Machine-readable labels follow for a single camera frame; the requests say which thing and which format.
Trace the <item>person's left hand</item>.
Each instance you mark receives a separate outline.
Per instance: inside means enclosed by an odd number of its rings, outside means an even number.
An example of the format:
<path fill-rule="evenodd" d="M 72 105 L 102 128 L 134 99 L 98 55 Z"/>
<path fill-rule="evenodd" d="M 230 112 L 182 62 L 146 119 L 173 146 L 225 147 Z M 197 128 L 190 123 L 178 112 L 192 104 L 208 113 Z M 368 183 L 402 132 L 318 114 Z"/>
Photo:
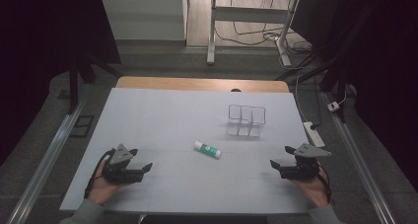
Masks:
<path fill-rule="evenodd" d="M 88 199 L 99 205 L 105 205 L 122 188 L 122 185 L 112 184 L 102 176 L 104 166 L 105 162 L 101 162 L 88 194 Z"/>

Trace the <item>white power strip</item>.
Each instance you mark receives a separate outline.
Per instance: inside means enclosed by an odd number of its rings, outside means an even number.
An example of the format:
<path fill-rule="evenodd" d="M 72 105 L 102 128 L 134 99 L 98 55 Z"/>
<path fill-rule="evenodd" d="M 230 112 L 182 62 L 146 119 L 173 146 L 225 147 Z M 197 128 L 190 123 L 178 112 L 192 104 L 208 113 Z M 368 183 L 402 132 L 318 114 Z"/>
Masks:
<path fill-rule="evenodd" d="M 319 133 L 316 130 L 316 127 L 312 122 L 306 121 L 303 123 L 303 126 L 312 145 L 319 148 L 325 146 L 322 138 L 320 137 Z"/>

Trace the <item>person's right hand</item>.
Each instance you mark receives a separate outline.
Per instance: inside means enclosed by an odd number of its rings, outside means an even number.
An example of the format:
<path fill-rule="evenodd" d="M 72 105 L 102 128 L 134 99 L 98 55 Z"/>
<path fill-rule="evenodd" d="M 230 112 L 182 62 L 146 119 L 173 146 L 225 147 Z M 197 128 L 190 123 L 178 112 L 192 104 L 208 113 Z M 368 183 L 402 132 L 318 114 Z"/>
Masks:
<path fill-rule="evenodd" d="M 321 207 L 330 203 L 328 175 L 323 166 L 319 167 L 316 177 L 304 181 L 292 180 L 292 183 L 302 191 L 313 207 Z"/>

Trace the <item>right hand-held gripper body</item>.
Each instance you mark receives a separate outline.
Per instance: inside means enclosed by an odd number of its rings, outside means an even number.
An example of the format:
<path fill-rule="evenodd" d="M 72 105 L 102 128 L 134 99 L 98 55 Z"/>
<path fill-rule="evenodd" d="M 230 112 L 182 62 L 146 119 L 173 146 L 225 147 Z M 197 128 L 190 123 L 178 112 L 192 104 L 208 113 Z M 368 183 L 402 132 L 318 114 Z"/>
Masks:
<path fill-rule="evenodd" d="M 310 145 L 302 144 L 295 148 L 296 165 L 294 167 L 283 167 L 279 171 L 282 179 L 288 180 L 309 180 L 319 173 L 317 157 L 331 156 L 331 153 Z"/>

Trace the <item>aluminium rail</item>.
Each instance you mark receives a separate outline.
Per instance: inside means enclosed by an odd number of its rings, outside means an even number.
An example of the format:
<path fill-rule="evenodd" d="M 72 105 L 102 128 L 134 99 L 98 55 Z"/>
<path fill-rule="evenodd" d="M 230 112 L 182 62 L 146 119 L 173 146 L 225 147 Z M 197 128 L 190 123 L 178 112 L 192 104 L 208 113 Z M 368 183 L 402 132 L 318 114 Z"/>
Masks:
<path fill-rule="evenodd" d="M 86 100 L 81 99 L 64 117 L 6 224 L 25 224 L 85 103 Z"/>
<path fill-rule="evenodd" d="M 348 125 L 341 121 L 336 112 L 327 111 L 344 147 L 353 163 L 353 166 L 362 182 L 363 188 L 369 197 L 375 212 L 382 224 L 397 224 L 396 218 L 390 209 L 381 188 L 378 186 L 370 168 L 362 155 L 358 143 L 354 139 Z"/>

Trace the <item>clear plastic organizer box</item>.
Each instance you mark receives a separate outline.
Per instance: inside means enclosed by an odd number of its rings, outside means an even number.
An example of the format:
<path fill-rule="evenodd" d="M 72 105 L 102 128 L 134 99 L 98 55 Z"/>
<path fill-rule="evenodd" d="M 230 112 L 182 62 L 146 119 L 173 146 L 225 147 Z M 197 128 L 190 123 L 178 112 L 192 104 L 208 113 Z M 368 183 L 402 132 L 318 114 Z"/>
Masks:
<path fill-rule="evenodd" d="M 265 123 L 266 109 L 264 107 L 241 105 L 228 107 L 228 135 L 259 137 Z"/>

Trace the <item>black floor plate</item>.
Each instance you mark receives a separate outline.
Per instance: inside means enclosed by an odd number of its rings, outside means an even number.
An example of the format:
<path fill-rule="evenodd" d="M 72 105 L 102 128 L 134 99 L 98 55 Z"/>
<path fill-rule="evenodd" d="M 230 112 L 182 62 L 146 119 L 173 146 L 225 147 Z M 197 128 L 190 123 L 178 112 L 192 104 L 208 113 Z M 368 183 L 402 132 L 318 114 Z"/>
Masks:
<path fill-rule="evenodd" d="M 70 136 L 74 138 L 86 138 L 93 125 L 93 121 L 93 115 L 80 115 L 72 128 Z"/>

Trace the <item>white desk frame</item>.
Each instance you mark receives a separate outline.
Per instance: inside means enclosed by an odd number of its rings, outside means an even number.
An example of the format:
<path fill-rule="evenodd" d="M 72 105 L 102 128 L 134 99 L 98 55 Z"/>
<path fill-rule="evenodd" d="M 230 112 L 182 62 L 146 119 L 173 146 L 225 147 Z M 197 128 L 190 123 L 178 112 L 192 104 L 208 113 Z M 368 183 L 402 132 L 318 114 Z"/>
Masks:
<path fill-rule="evenodd" d="M 210 32 L 208 38 L 207 64 L 213 65 L 215 61 L 215 25 L 217 22 L 242 22 L 282 24 L 283 29 L 274 42 L 284 67 L 291 66 L 291 60 L 285 48 L 285 40 L 290 29 L 299 0 L 289 0 L 286 10 L 245 8 L 232 6 L 217 6 L 217 0 L 211 0 Z"/>

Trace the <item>black stand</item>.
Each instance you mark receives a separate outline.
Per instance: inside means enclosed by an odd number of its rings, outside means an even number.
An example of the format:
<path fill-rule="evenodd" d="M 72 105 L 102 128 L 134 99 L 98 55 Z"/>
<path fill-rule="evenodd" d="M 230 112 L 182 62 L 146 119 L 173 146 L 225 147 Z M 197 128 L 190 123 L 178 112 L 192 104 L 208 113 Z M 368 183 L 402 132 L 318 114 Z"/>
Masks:
<path fill-rule="evenodd" d="M 119 79 L 123 74 L 111 67 L 108 63 L 100 60 L 98 57 L 88 53 L 76 54 L 69 64 L 69 78 L 70 78 L 70 108 L 68 113 L 75 112 L 76 107 L 79 105 L 79 89 L 78 89 L 78 77 L 87 84 L 93 84 L 96 80 L 96 74 L 94 73 L 93 66 L 97 65 L 102 70 L 106 71 L 110 75 Z"/>
<path fill-rule="evenodd" d="M 347 98 L 346 95 L 346 86 L 347 86 L 347 67 L 344 63 L 344 57 L 337 54 L 336 56 L 332 57 L 328 61 L 320 64 L 315 69 L 304 73 L 302 75 L 296 76 L 294 79 L 290 80 L 290 75 L 295 75 L 297 72 L 303 69 L 304 66 L 307 66 L 309 63 L 316 60 L 316 56 L 309 55 L 307 60 L 303 60 L 299 67 L 295 69 L 290 69 L 288 72 L 280 75 L 276 78 L 278 80 L 284 80 L 291 85 L 296 85 L 307 81 L 320 73 L 325 73 L 321 82 L 319 83 L 319 88 L 322 92 L 330 92 L 334 86 L 337 86 L 337 93 L 335 96 L 336 103 L 339 106 L 339 109 L 335 111 L 337 117 L 340 119 L 341 122 L 345 123 L 345 115 L 344 115 L 344 103 Z"/>

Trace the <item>white cabinet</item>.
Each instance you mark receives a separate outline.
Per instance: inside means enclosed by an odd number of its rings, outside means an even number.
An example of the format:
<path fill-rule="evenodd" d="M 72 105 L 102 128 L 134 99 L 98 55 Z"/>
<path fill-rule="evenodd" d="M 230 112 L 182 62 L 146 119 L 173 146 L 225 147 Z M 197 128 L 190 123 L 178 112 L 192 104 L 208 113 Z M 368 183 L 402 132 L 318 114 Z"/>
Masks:
<path fill-rule="evenodd" d="M 187 0 L 103 0 L 116 39 L 186 40 Z"/>

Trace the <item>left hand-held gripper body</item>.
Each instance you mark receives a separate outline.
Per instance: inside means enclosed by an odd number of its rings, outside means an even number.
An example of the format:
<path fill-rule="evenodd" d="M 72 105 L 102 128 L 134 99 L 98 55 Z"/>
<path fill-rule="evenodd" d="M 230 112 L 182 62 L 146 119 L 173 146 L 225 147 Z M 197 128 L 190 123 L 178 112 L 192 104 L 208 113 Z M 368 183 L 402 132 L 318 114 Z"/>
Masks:
<path fill-rule="evenodd" d="M 116 149 L 110 151 L 110 157 L 104 163 L 102 176 L 112 184 L 130 185 L 141 183 L 145 173 L 141 170 L 128 170 L 132 156 L 129 150 L 120 143 Z"/>

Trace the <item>white and green glue stick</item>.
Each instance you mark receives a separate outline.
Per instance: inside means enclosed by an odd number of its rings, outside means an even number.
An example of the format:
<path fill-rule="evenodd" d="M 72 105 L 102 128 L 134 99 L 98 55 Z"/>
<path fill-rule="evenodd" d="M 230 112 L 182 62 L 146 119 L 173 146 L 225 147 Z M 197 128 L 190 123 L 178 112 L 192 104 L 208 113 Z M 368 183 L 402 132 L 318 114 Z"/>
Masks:
<path fill-rule="evenodd" d="M 199 151 L 202 152 L 208 156 L 211 156 L 213 158 L 219 159 L 221 157 L 222 152 L 218 150 L 217 148 L 214 148 L 212 146 L 209 146 L 205 143 L 202 143 L 200 141 L 195 141 L 193 147 Z"/>

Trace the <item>white table cover sheet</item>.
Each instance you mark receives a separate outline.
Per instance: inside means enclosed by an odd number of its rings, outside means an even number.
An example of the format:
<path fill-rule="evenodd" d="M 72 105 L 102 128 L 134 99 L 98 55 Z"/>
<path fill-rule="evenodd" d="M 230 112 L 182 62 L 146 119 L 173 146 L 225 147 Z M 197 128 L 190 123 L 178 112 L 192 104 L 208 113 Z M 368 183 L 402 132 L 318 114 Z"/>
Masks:
<path fill-rule="evenodd" d="M 227 134 L 228 107 L 264 107 L 259 137 Z M 130 168 L 153 163 L 142 183 L 123 188 L 111 211 L 144 214 L 270 215 L 305 213 L 310 205 L 271 168 L 295 163 L 285 146 L 307 137 L 290 93 L 113 89 L 61 207 L 79 207 L 101 155 L 138 149 Z M 197 151 L 200 141 L 222 152 Z"/>

